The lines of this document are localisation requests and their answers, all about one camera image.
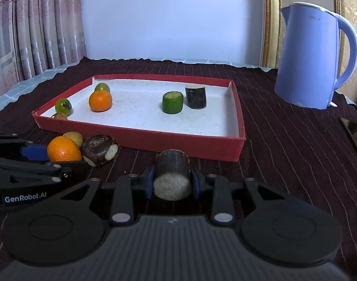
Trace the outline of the orange tangerine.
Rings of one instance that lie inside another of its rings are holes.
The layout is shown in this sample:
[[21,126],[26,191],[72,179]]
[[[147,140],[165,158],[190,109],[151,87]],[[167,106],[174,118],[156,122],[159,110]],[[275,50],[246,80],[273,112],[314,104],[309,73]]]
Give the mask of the orange tangerine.
[[112,106],[112,95],[106,90],[94,91],[88,99],[89,107],[94,112],[104,112]]
[[57,136],[47,146],[47,155],[53,162],[74,162],[82,160],[79,147],[65,136]]

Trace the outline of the green cucumber piece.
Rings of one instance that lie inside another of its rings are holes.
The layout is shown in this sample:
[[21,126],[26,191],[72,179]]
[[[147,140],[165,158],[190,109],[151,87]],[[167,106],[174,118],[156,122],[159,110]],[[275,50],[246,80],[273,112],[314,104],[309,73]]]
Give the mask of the green cucumber piece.
[[162,111],[166,114],[178,114],[182,111],[184,96],[179,91],[169,91],[162,97]]

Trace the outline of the small yellow fruit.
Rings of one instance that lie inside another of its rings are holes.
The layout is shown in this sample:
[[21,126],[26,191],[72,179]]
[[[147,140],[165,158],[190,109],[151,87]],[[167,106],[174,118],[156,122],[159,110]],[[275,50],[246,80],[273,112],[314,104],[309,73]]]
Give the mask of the small yellow fruit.
[[83,136],[76,131],[69,131],[63,134],[66,138],[71,139],[79,148],[82,147],[84,139]]

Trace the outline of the dark brown mangosteen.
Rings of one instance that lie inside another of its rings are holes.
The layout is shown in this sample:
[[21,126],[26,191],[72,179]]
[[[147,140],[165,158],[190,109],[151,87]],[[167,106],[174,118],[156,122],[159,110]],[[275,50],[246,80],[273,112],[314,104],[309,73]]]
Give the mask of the dark brown mangosteen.
[[91,167],[112,160],[118,151],[118,143],[111,136],[104,134],[89,137],[81,146],[83,159]]

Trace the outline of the red shallow box tray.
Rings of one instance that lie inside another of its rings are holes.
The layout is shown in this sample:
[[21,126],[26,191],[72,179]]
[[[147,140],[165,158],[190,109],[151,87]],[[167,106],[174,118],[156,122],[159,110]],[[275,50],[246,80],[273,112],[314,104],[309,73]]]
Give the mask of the red shallow box tray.
[[[90,109],[88,99],[98,83],[110,88],[112,106]],[[169,91],[185,93],[187,85],[204,85],[206,107],[184,105],[178,114],[162,111]],[[72,113],[56,113],[56,101],[66,98]],[[122,147],[162,152],[179,149],[189,157],[236,162],[246,141],[241,103],[230,79],[184,75],[107,74],[87,78],[32,112],[40,128],[57,133],[77,131],[85,138],[106,134]]]

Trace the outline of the pink patterned curtain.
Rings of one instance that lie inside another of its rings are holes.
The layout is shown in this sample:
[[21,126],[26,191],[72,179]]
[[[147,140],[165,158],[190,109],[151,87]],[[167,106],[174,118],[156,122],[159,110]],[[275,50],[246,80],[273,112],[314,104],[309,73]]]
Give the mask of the pink patterned curtain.
[[0,96],[84,56],[81,0],[0,0]]

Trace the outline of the blue electric kettle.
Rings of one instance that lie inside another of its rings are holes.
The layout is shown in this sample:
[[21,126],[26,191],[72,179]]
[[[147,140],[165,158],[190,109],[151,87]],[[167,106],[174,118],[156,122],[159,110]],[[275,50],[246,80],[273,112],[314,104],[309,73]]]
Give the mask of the blue electric kettle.
[[[275,93],[299,107],[324,110],[357,66],[356,28],[345,17],[312,3],[294,2],[281,13],[286,35]],[[343,74],[338,73],[341,33],[350,45]]]

